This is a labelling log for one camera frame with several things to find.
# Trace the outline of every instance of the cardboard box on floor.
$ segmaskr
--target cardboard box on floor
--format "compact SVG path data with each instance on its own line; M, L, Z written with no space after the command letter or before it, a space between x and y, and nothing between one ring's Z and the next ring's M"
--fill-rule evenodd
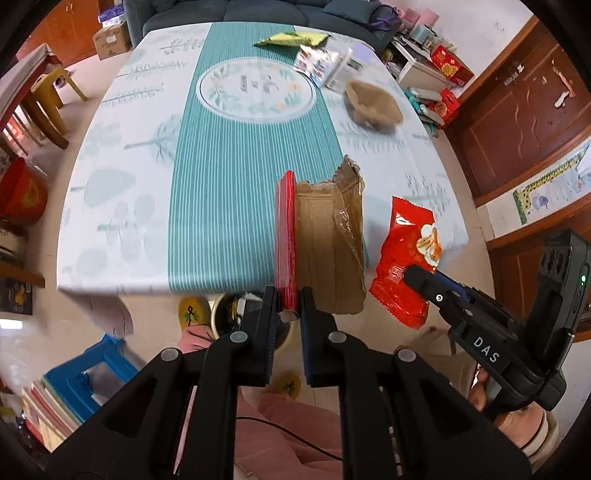
M345 156L331 180L297 184L297 287L311 287L316 308L355 314L365 301L359 167Z
M95 43L96 52L101 60L125 53L131 48L127 22L101 28L93 35L92 40Z

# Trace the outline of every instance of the wooden cabinet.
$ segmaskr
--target wooden cabinet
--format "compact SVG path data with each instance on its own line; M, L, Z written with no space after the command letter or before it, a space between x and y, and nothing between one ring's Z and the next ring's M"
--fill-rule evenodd
M65 66L95 55L92 36L100 30L98 16L95 0L61 1L29 35L17 58L42 43L47 43Z
M569 87L576 96L556 108ZM446 132L478 198L494 197L495 191L514 187L520 176L526 180L540 171L590 124L591 94L556 39L538 23L462 105Z
M529 315L534 303L544 238L550 233L572 228L591 242L591 197L584 197L564 210L540 220L541 222L544 225L537 232L508 245L494 248L495 241L489 242L495 297L522 318Z

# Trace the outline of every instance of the circular logo print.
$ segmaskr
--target circular logo print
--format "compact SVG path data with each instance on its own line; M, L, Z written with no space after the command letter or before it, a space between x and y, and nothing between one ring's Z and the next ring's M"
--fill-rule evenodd
M197 82L197 97L218 115L243 122L276 123L306 113L314 86L290 66L248 57L223 61Z

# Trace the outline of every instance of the pink box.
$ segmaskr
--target pink box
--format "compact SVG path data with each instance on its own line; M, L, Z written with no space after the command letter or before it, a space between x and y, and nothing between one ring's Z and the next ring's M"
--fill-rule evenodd
M439 20L439 15L430 8L426 8L421 12L421 17L418 19L417 25L425 25L425 27L432 28L437 20Z
M402 16L400 18L414 26L418 22L418 19L421 18L421 16L418 13L416 13L412 8L405 8L402 10Z

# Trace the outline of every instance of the red gift box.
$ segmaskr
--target red gift box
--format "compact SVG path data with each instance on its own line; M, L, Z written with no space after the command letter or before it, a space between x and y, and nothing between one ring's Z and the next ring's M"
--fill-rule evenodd
M463 87L474 76L472 71L447 48L439 45L431 52L431 61L443 73L445 78Z
M441 102L434 102L429 105L429 109L437 113L446 125L456 119L459 108L460 102L449 88L441 91Z

